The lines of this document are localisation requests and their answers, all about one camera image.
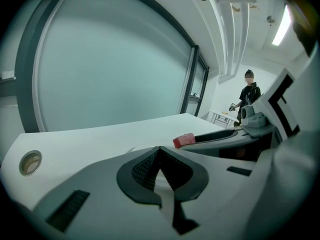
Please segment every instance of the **person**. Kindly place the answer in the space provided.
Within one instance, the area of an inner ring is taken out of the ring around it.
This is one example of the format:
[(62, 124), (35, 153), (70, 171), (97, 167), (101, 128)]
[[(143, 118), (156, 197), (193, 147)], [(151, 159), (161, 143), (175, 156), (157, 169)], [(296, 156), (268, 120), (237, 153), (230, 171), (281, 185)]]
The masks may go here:
[(236, 108), (239, 108), (238, 115), (236, 119), (238, 119), (239, 122), (234, 122), (233, 126), (237, 127), (241, 124), (241, 109), (246, 105), (251, 105), (254, 103), (260, 96), (261, 91), (260, 88), (257, 86), (257, 83), (254, 82), (254, 73), (252, 70), (248, 69), (247, 72), (244, 74), (245, 81), (247, 83), (247, 86), (242, 89), (240, 94), (240, 102), (237, 105), (231, 105), (229, 108), (229, 111), (233, 111)]

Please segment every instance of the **red object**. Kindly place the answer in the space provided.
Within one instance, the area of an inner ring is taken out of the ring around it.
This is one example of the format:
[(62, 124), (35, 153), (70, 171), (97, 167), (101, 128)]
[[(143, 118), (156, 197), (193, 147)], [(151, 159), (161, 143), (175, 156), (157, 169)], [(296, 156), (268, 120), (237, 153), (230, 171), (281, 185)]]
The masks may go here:
[(180, 148), (181, 146), (195, 144), (195, 143), (196, 143), (196, 138), (193, 133), (187, 133), (173, 140), (174, 147), (177, 149)]

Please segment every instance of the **table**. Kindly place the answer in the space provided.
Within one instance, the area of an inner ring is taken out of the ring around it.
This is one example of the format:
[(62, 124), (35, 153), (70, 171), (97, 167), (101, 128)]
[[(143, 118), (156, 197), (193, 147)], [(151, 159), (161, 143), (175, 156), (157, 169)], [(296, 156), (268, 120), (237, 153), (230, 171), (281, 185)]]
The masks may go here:
[(210, 120), (210, 122), (213, 123), (213, 124), (216, 122), (216, 120), (219, 120), (220, 117), (224, 117), (225, 118), (225, 120), (224, 120), (225, 121), (225, 123), (224, 123), (225, 124), (225, 127), (224, 127), (225, 129), (229, 128), (230, 124), (232, 124), (233, 122), (238, 122), (239, 123), (238, 119), (236, 117), (232, 116), (232, 115), (224, 114), (222, 112), (218, 112), (218, 111), (214, 111), (214, 110), (209, 110), (209, 114), (210, 113), (213, 113), (212, 118)]
[[(223, 128), (190, 114), (104, 127), (55, 132), (22, 133), (7, 152), (0, 178), (9, 196), (32, 210), (50, 190), (95, 162), (152, 146), (174, 147), (186, 133), (202, 135)], [(42, 161), (29, 176), (19, 171), (22, 157), (39, 151)]]

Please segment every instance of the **white table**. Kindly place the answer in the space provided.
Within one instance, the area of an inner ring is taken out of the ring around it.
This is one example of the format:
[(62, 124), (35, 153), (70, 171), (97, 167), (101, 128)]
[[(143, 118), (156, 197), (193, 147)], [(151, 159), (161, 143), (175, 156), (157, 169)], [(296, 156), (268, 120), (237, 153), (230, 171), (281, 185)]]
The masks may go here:
[[(14, 200), (33, 209), (38, 201), (70, 176), (95, 162), (152, 146), (171, 146), (186, 133), (201, 135), (222, 127), (190, 114), (56, 132), (20, 134), (6, 154), (0, 178)], [(21, 158), (29, 151), (42, 154), (38, 170), (19, 172)]]
[(218, 112), (218, 111), (214, 111), (214, 110), (209, 110), (209, 114), (210, 113), (213, 113), (212, 115), (212, 118), (210, 120), (211, 123), (215, 124), (216, 120), (219, 120), (220, 117), (223, 117), (224, 118), (224, 125), (225, 125), (225, 129), (226, 128), (229, 128), (230, 127), (230, 124), (232, 124), (233, 122), (238, 122), (238, 119), (232, 115), (229, 115), (229, 114), (224, 114), (221, 112)]

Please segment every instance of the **ceiling light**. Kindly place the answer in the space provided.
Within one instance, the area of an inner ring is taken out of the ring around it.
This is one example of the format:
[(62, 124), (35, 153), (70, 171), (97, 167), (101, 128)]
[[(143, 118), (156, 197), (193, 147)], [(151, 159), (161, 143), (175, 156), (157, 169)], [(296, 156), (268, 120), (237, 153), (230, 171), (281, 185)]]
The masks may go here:
[(289, 15), (289, 10), (288, 10), (288, 6), (286, 5), (284, 8), (284, 13), (283, 13), (283, 17), (282, 17), (282, 21), (280, 23), (278, 32), (275, 35), (275, 38), (273, 39), (272, 44), (275, 46), (278, 46), (282, 39), (284, 38), (289, 26), (291, 23), (291, 19), (290, 19), (290, 15)]

